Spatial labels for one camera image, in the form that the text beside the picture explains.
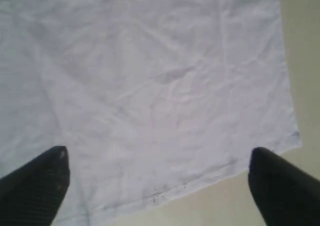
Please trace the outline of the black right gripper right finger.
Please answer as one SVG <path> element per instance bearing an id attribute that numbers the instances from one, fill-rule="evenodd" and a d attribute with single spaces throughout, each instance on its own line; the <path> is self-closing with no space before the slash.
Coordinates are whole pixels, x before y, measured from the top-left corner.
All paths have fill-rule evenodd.
<path id="1" fill-rule="evenodd" d="M 319 225 L 319 180 L 272 151 L 252 150 L 248 185 L 266 225 Z"/>

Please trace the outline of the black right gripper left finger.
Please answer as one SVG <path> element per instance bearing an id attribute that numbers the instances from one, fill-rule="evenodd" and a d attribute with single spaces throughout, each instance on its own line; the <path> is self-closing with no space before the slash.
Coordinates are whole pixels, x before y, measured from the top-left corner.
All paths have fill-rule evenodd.
<path id="1" fill-rule="evenodd" d="M 51 225 L 70 185 L 69 155 L 54 146 L 0 180 L 1 225 Z"/>

